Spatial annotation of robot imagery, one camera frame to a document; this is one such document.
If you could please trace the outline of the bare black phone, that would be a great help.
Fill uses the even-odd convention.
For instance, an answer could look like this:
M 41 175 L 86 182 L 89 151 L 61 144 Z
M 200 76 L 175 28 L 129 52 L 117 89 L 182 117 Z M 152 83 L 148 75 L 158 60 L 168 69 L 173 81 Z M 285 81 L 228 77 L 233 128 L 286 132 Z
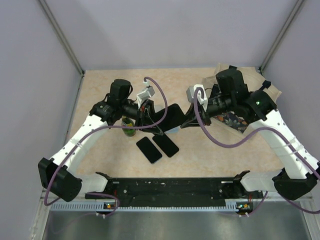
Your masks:
M 139 141 L 137 141 L 136 146 L 139 148 L 139 150 L 143 153 L 143 155 L 147 158 L 147 160 L 151 164 L 155 164 L 157 161 L 159 161 L 163 157 L 161 152 L 146 136 L 140 139 Z
M 179 147 L 167 135 L 154 135 L 152 140 L 165 153 L 168 158 L 179 152 Z

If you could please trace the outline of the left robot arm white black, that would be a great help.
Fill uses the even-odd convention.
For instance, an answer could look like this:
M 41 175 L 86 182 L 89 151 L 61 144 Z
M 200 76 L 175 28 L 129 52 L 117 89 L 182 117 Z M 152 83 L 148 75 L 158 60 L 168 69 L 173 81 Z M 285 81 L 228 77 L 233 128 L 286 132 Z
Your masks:
M 168 102 L 165 100 L 164 113 L 159 120 L 152 120 L 153 109 L 148 110 L 143 104 L 152 105 L 151 97 L 158 88 L 161 96 L 165 96 L 160 85 L 151 77 L 143 79 L 145 88 L 136 95 L 136 100 L 129 99 L 133 91 L 130 81 L 115 79 L 103 100 L 93 105 L 84 123 L 68 142 L 50 159 L 42 158 L 38 163 L 38 171 L 42 187 L 45 189 L 44 204 L 50 206 L 49 194 L 56 195 L 58 200 L 70 202 L 78 195 L 97 192 L 102 198 L 109 198 L 114 191 L 107 177 L 100 173 L 76 176 L 76 171 L 91 147 L 108 130 L 116 129 L 115 124 L 123 116 L 137 121 L 147 117 L 146 123 L 137 122 L 133 130 L 150 130 L 158 127 L 168 113 Z

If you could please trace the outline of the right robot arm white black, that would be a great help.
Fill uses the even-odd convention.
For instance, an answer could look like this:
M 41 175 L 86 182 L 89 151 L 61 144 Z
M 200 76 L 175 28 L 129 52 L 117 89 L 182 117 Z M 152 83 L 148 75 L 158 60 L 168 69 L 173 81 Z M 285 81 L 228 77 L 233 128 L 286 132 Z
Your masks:
M 276 103 L 264 91 L 269 81 L 250 91 L 244 81 L 243 73 L 237 68 L 228 68 L 218 72 L 218 93 L 207 97 L 202 84 L 190 86 L 187 99 L 190 107 L 181 128 L 201 127 L 205 135 L 216 145 L 223 148 L 236 148 L 256 133 L 260 133 L 269 147 L 283 164 L 276 171 L 257 173 L 243 171 L 234 180 L 233 192 L 239 198 L 245 198 L 253 191 L 277 192 L 286 200 L 295 201 L 309 193 L 320 180 L 320 162 L 312 156 L 297 140 L 284 122 Z M 224 144 L 209 134 L 206 126 L 211 118 L 233 112 L 244 119 L 252 131 L 241 141 Z

